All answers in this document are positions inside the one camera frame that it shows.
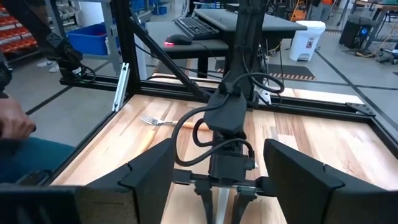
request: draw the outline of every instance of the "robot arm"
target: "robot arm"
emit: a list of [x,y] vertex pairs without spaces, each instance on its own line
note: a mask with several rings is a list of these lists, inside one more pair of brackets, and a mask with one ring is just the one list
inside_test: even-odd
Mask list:
[[43,46],[42,53],[57,61],[64,79],[75,79],[81,75],[79,73],[83,73],[80,63],[83,55],[73,49],[67,39],[52,32],[48,24],[44,23],[24,0],[0,0],[0,3]]

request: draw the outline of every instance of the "human hand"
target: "human hand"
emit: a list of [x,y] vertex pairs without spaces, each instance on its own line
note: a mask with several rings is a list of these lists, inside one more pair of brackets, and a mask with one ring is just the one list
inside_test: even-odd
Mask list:
[[25,139],[34,129],[35,123],[14,98],[0,98],[0,139]]

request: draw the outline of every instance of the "computer mouse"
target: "computer mouse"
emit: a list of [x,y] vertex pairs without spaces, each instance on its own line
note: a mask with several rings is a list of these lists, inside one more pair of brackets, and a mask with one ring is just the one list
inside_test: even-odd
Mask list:
[[192,39],[183,34],[174,34],[166,38],[165,43],[169,45],[190,45]]

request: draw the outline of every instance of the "computer tower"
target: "computer tower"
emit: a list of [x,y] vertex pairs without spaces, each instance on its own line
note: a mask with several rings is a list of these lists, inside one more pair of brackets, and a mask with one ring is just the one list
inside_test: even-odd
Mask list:
[[360,49],[372,29],[373,21],[359,16],[348,18],[341,34],[339,44],[349,49]]

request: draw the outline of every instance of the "blue jeans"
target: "blue jeans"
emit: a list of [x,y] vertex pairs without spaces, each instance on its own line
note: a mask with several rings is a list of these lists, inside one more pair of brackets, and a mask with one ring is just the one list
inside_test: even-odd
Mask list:
[[0,140],[0,183],[15,183],[34,172],[53,172],[75,150],[57,142],[38,138],[23,141]]

